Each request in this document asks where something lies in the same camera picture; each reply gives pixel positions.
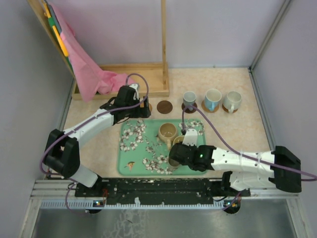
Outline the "dark reddish wooden coaster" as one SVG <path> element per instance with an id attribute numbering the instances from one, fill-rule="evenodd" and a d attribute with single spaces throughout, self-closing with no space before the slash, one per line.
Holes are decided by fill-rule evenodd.
<path id="1" fill-rule="evenodd" d="M 173 105 L 170 101 L 162 100 L 157 104 L 157 111 L 161 114 L 168 114 L 173 110 Z"/>

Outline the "dark brown wooden coaster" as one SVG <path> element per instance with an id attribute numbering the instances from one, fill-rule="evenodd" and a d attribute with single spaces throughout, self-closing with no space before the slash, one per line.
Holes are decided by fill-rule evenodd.
<path id="1" fill-rule="evenodd" d="M 187 106 L 187 105 L 185 105 L 184 103 L 182 103 L 181 109 L 184 110 L 184 108 L 185 108 L 186 106 Z M 185 110 L 185 113 L 187 113 L 187 114 L 192 114 L 192 113 L 196 112 L 196 108 L 197 108 L 196 102 L 190 103 L 189 106 L 191 106 L 191 108 L 187 108 L 187 109 Z"/>

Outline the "light woven coaster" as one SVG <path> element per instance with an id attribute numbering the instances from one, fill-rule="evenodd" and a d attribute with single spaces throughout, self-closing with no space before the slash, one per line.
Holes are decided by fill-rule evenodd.
<path id="1" fill-rule="evenodd" d="M 217 112 L 218 109 L 219 109 L 219 105 L 217 105 L 213 111 L 210 111 L 210 110 L 205 106 L 205 102 L 204 102 L 204 101 L 201 102 L 201 106 L 202 106 L 203 111 L 204 111 L 204 112 L 207 112 L 207 113 L 215 113 L 215 112 Z"/>

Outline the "light brown wooden coaster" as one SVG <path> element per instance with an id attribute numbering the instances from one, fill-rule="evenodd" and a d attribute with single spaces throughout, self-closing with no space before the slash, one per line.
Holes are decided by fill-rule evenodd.
<path id="1" fill-rule="evenodd" d="M 238 109 L 235 109 L 233 110 L 232 112 L 230 112 L 225 106 L 224 104 L 222 104 L 222 109 L 226 112 L 226 113 L 229 113 L 229 114 L 233 114 L 233 113 L 236 113 L 238 111 Z"/>

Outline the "small blue-grey cup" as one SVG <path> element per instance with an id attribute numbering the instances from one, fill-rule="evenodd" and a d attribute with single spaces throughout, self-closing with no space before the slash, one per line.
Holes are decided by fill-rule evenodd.
<path id="1" fill-rule="evenodd" d="M 187 107 L 187 110 L 193 111 L 194 104 L 196 102 L 196 94 L 193 91 L 187 91 L 183 95 L 183 104 L 184 107 Z"/>

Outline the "light blue mug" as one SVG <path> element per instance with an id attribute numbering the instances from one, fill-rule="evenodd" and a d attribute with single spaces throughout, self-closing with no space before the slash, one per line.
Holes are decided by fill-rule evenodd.
<path id="1" fill-rule="evenodd" d="M 214 112 L 216 107 L 219 105 L 222 94 L 217 89 L 209 89 L 204 98 L 204 104 L 208 111 Z"/>

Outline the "white grey mug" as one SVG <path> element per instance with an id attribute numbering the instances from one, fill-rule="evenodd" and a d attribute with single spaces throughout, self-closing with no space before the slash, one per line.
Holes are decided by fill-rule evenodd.
<path id="1" fill-rule="evenodd" d="M 230 91 L 224 97 L 223 103 L 224 106 L 232 112 L 235 109 L 239 109 L 242 103 L 242 95 L 237 91 Z"/>

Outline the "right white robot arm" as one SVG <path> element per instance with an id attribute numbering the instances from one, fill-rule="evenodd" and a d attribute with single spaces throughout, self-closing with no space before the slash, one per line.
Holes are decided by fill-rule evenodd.
<path id="1" fill-rule="evenodd" d="M 221 190 L 227 196 L 249 188 L 300 193 L 301 161 L 284 146 L 273 151 L 235 153 L 212 145 L 197 145 L 198 132 L 188 129 L 183 141 L 170 146 L 169 158 L 191 170 L 223 171 Z"/>

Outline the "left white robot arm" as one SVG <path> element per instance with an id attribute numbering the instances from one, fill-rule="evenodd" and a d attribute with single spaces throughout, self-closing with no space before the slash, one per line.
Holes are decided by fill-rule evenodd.
<path id="1" fill-rule="evenodd" d="M 101 177 L 81 164 L 81 147 L 123 119 L 146 119 L 150 115 L 148 98 L 140 99 L 139 84 L 121 86 L 117 96 L 100 106 L 92 116 L 64 131 L 51 131 L 41 165 L 84 185 L 91 196 L 99 196 L 103 191 Z"/>

